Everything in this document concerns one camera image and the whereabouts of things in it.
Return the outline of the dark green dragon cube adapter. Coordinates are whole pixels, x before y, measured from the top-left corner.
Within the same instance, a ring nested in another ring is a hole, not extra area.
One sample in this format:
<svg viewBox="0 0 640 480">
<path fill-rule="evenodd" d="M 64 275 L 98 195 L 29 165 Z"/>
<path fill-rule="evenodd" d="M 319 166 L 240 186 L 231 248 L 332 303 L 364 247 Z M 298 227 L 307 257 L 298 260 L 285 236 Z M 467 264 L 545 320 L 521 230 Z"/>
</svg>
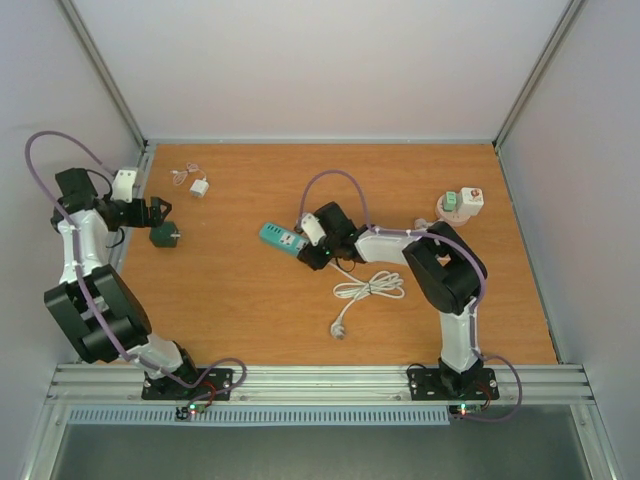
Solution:
<svg viewBox="0 0 640 480">
<path fill-rule="evenodd" d="M 149 240 L 156 248 L 176 248 L 180 238 L 181 232 L 173 221 L 153 227 L 149 233 Z"/>
</svg>

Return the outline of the teal power strip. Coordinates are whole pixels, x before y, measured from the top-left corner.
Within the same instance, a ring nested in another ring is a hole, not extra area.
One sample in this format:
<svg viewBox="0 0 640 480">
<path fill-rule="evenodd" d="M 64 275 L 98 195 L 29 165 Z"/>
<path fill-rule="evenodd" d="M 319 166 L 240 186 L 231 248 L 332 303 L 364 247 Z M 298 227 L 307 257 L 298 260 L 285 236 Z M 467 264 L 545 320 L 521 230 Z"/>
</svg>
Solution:
<svg viewBox="0 0 640 480">
<path fill-rule="evenodd" d="M 261 227 L 259 238 L 267 245 L 292 257 L 297 257 L 308 244 L 307 239 L 303 236 L 271 222 L 267 222 Z"/>
</svg>

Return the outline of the pink round power socket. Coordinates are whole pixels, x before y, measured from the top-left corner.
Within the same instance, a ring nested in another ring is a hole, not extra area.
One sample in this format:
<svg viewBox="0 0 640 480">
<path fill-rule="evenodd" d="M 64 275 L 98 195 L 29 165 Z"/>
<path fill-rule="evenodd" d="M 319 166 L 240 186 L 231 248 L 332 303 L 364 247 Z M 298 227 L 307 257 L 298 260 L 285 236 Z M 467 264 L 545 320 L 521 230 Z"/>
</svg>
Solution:
<svg viewBox="0 0 640 480">
<path fill-rule="evenodd" d="M 451 227 L 458 228 L 467 224 L 471 220 L 470 215 L 462 215 L 458 213 L 456 210 L 453 211 L 445 211 L 444 203 L 446 200 L 446 196 L 442 195 L 435 207 L 435 214 L 438 221 L 443 221 L 449 224 Z"/>
</svg>

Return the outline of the white cube adapter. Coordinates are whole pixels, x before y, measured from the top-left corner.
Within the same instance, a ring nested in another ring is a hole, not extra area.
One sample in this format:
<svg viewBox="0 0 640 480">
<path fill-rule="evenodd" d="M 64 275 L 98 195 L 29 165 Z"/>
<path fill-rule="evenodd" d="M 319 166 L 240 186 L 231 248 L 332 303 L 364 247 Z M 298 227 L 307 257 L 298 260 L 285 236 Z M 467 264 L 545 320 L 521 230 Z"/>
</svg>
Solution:
<svg viewBox="0 0 640 480">
<path fill-rule="evenodd" d="M 463 187 L 459 192 L 457 213 L 461 216 L 475 217 L 484 207 L 483 190 L 479 187 Z"/>
</svg>

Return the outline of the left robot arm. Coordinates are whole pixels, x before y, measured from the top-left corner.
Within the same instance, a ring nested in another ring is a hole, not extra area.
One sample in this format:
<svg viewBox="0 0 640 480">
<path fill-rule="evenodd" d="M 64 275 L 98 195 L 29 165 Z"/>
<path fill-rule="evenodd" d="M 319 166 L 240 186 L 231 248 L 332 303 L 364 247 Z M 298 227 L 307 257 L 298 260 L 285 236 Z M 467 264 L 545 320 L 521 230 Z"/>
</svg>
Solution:
<svg viewBox="0 0 640 480">
<path fill-rule="evenodd" d="M 64 264 L 44 303 L 83 361 L 130 362 L 157 392 L 189 398 L 200 389 L 200 371 L 184 348 L 153 333 L 141 303 L 109 262 L 111 234 L 160 227 L 171 211 L 159 197 L 135 197 L 137 176 L 136 169 L 120 169 L 99 195 L 85 168 L 56 175 L 61 196 L 51 223 L 63 240 Z"/>
</svg>

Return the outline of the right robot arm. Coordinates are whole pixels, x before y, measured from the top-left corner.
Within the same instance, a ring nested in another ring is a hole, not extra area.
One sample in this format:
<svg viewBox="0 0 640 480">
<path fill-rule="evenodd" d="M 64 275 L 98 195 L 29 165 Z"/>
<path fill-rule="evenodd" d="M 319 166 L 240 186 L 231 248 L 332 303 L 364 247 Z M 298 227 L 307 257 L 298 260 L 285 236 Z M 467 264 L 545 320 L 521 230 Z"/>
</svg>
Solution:
<svg viewBox="0 0 640 480">
<path fill-rule="evenodd" d="M 439 312 L 442 348 L 436 384 L 449 398 L 473 389 L 484 367 L 477 310 L 486 267 L 456 231 L 438 221 L 421 230 L 356 226 L 335 203 L 304 213 L 295 231 L 307 238 L 297 258 L 313 270 L 332 260 L 409 267 L 428 303 Z"/>
</svg>

